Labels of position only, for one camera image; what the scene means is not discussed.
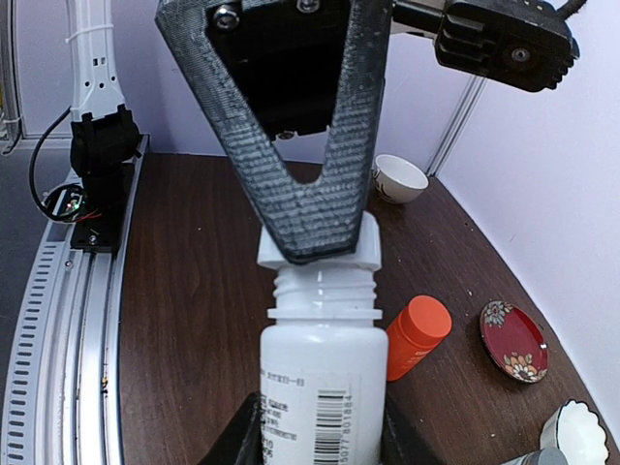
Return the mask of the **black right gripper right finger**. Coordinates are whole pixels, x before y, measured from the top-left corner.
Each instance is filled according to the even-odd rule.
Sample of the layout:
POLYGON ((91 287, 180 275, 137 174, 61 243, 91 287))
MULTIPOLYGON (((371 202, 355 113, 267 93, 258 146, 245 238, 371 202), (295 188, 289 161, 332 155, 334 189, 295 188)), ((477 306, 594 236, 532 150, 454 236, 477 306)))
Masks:
POLYGON ((381 463, 431 465, 432 450, 398 409, 386 406, 381 440, 381 463))

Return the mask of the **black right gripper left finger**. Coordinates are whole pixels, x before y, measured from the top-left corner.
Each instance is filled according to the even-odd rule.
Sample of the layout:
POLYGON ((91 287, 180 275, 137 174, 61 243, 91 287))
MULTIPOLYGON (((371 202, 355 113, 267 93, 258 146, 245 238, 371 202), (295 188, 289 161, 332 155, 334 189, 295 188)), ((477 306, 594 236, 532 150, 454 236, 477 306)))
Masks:
POLYGON ((250 393, 199 465, 263 464, 261 395, 250 393))

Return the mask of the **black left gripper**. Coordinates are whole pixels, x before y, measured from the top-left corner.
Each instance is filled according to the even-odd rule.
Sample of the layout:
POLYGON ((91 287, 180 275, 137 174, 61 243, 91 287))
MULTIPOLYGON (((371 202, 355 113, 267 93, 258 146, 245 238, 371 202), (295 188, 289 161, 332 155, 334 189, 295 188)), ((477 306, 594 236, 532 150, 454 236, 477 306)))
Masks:
POLYGON ((155 21, 282 251, 366 205, 388 1, 162 1, 155 21))

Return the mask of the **white pill bottle cap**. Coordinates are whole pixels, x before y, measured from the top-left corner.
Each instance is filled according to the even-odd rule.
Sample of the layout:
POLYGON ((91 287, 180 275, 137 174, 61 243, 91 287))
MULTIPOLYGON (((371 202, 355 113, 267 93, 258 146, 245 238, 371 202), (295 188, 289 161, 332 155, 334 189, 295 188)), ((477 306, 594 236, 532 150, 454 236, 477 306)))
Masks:
POLYGON ((257 263, 260 266, 277 270, 288 265, 308 265, 313 263, 346 264, 377 271, 382 267, 382 246, 380 228, 373 214, 364 211, 356 225, 329 228, 325 222, 315 232, 305 232, 304 241, 282 251, 269 230, 261 229, 257 263))

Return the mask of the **orange pill bottle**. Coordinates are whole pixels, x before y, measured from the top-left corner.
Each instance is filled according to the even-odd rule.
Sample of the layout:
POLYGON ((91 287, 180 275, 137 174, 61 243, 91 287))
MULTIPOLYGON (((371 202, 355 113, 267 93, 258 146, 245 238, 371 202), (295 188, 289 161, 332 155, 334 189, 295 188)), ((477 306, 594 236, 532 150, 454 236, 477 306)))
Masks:
POLYGON ((451 332, 446 306, 430 295, 413 297, 387 328, 387 380, 404 377, 451 332))

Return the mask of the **small white pill bottle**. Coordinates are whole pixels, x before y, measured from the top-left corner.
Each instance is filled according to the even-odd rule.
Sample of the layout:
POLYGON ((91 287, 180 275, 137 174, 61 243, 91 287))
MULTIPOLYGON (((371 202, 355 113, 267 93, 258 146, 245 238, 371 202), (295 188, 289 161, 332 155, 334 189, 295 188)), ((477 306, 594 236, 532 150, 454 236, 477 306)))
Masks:
POLYGON ((287 266, 261 335, 266 464, 377 464, 388 337, 369 269, 287 266))

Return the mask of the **grey cap pill bottle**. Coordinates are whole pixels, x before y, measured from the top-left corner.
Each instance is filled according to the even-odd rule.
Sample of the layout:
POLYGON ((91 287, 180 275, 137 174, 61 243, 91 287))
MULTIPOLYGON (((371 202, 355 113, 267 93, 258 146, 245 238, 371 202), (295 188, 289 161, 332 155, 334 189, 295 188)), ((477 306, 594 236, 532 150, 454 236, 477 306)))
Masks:
POLYGON ((559 449, 550 447, 529 452, 502 465, 568 465, 568 460, 559 449))

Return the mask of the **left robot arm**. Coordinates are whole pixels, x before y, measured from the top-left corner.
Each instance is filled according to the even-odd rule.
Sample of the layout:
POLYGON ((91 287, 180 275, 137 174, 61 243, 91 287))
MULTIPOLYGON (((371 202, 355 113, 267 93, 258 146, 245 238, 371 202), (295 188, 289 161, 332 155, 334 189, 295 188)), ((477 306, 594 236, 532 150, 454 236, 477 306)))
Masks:
MULTIPOLYGON (((73 244, 115 252, 140 134, 106 1, 71 1, 73 244)), ((389 1, 162 1, 156 25, 285 260, 353 252, 385 85, 389 1)))

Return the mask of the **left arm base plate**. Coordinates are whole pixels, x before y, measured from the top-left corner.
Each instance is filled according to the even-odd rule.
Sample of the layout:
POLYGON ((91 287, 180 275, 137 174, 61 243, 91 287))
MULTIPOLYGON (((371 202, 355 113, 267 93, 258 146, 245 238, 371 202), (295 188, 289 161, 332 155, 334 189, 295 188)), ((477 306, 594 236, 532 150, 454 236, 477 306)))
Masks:
POLYGON ((70 245, 89 253, 116 254, 127 216, 135 165, 124 163, 112 181, 103 188, 99 202, 93 201, 78 183, 55 188, 42 201, 34 187, 34 172, 29 172, 29 187, 39 210, 52 222, 73 225, 70 245))

